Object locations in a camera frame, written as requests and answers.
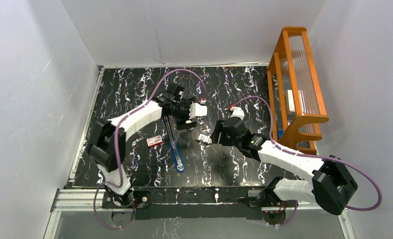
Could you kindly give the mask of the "silver staple strips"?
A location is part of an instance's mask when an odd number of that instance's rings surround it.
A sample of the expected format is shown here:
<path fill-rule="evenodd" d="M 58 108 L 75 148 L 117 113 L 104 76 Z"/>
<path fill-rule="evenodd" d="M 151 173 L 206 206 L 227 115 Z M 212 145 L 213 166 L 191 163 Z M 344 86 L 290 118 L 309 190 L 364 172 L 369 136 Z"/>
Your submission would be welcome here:
<path fill-rule="evenodd" d="M 202 134 L 200 133 L 197 137 L 197 141 L 202 143 L 202 144 L 206 144 L 206 145 L 210 145 L 212 144 L 212 139 L 209 135 L 206 134 Z"/>

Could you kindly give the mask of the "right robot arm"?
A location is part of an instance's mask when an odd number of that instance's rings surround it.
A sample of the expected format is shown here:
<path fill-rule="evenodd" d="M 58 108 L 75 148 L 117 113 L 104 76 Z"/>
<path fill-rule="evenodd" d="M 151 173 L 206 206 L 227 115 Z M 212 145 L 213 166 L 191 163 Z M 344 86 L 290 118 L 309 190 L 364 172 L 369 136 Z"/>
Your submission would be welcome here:
<path fill-rule="evenodd" d="M 340 159 L 328 161 L 278 146 L 266 135 L 251 133 L 238 117 L 218 120 L 210 138 L 214 144 L 234 146 L 245 157 L 278 166 L 300 177 L 299 180 L 273 178 L 260 193 L 250 196 L 258 203 L 279 206 L 285 201 L 311 202 L 333 215 L 340 215 L 358 189 Z"/>

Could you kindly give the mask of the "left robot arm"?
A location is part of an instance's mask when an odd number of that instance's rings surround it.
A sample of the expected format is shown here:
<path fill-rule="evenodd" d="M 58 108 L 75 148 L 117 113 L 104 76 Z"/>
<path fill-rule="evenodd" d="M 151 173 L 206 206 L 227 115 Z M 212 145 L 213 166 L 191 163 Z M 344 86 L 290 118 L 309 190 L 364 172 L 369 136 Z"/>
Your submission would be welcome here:
<path fill-rule="evenodd" d="M 93 127 L 85 152 L 102 171 L 107 190 L 115 194 L 114 200 L 121 207 L 130 206 L 134 200 L 123 166 L 129 138 L 163 116 L 174 117 L 177 129 L 182 130 L 195 127 L 195 118 L 207 115 L 205 103 L 195 97 L 184 98 L 184 90 L 174 84 L 133 110 L 113 119 L 101 119 Z"/>

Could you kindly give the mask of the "red white staple box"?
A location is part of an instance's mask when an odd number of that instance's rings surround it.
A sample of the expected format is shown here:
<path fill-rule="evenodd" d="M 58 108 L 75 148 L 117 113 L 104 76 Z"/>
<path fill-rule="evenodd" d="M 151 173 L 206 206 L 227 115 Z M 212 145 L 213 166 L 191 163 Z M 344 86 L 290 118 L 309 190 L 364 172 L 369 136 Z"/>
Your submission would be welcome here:
<path fill-rule="evenodd" d="M 163 144 L 163 138 L 162 138 L 162 136 L 157 135 L 157 136 L 148 138 L 148 139 L 146 140 L 146 142 L 147 142 L 147 146 L 148 146 L 148 147 L 155 147 L 155 146 L 157 146 L 157 145 Z"/>

